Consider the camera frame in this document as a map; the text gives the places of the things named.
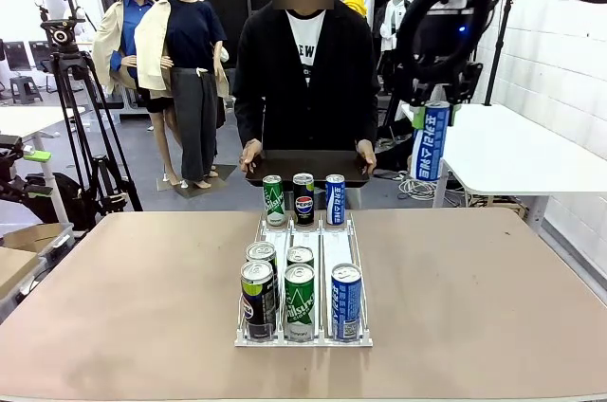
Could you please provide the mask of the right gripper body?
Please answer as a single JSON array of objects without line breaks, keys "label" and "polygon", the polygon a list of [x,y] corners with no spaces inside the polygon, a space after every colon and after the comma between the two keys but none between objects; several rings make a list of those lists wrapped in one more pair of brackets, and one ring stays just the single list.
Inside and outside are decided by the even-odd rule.
[{"label": "right gripper body", "polygon": [[451,105],[470,103],[476,91],[484,65],[465,61],[454,73],[448,73],[437,81],[414,81],[412,105],[423,106],[432,101],[432,95],[438,90],[438,101]]}]

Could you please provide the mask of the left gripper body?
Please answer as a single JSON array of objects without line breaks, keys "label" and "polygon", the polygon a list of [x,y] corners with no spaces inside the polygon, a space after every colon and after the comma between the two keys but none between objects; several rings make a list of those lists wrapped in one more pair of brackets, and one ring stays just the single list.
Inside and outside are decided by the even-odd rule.
[{"label": "left gripper body", "polygon": [[14,163],[24,156],[20,137],[1,136],[1,199],[23,204],[26,199],[24,181],[16,174]]}]

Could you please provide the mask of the person's left hand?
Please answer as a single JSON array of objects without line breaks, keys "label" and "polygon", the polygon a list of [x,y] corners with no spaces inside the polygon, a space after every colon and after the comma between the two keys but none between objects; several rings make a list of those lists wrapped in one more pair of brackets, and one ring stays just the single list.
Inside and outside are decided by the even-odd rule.
[{"label": "person's left hand", "polygon": [[372,176],[373,171],[377,166],[374,144],[370,140],[362,139],[357,143],[357,152],[365,163],[365,167],[362,172]]}]

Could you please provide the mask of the person's right hand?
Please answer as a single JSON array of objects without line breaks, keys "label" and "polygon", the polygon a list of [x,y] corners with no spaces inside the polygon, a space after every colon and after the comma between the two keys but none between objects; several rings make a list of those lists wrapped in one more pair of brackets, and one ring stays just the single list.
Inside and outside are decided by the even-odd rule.
[{"label": "person's right hand", "polygon": [[256,168],[256,158],[261,155],[262,142],[254,138],[246,143],[239,158],[240,169],[243,173],[253,173]]}]

